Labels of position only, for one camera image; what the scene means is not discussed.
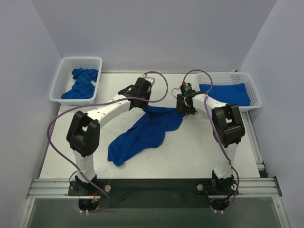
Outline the blue towel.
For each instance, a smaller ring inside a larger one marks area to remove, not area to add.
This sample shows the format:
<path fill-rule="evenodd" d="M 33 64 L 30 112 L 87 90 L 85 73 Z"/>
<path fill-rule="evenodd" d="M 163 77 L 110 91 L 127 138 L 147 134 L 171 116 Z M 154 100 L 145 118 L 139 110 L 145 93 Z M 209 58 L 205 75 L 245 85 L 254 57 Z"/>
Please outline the blue towel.
<path fill-rule="evenodd" d="M 107 160 L 121 166 L 145 149 L 158 148 L 166 132 L 177 130 L 184 116 L 176 108 L 149 106 L 129 130 L 109 144 Z"/>
<path fill-rule="evenodd" d="M 234 85 L 214 85 L 208 93 L 210 97 L 223 103 L 236 103 L 238 106 L 250 106 L 244 83 Z"/>

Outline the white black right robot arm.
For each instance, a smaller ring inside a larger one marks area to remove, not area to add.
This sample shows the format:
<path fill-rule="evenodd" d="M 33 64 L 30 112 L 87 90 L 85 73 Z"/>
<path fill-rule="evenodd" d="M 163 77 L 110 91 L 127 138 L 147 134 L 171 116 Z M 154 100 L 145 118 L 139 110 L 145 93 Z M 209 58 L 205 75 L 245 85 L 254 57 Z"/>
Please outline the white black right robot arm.
<path fill-rule="evenodd" d="M 211 123 L 214 139 L 219 144 L 220 155 L 212 177 L 228 181 L 233 176 L 233 162 L 238 145 L 245 135 L 243 118 L 237 104 L 226 104 L 206 94 L 178 94 L 176 109 L 179 113 L 195 114 L 197 110 L 207 114 Z"/>

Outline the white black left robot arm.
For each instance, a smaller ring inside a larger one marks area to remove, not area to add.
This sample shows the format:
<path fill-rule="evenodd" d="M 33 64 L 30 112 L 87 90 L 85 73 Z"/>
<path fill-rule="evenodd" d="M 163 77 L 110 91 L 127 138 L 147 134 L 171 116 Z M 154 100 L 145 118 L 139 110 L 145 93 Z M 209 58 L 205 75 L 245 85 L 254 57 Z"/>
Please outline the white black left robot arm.
<path fill-rule="evenodd" d="M 74 114 L 66 140 L 80 169 L 76 173 L 76 181 L 88 184 L 96 178 L 93 153 L 99 146 L 100 129 L 132 108 L 147 108 L 154 82 L 155 79 L 152 77 L 140 77 L 134 85 L 119 91 L 109 101 L 110 104 L 86 113 L 78 111 Z"/>

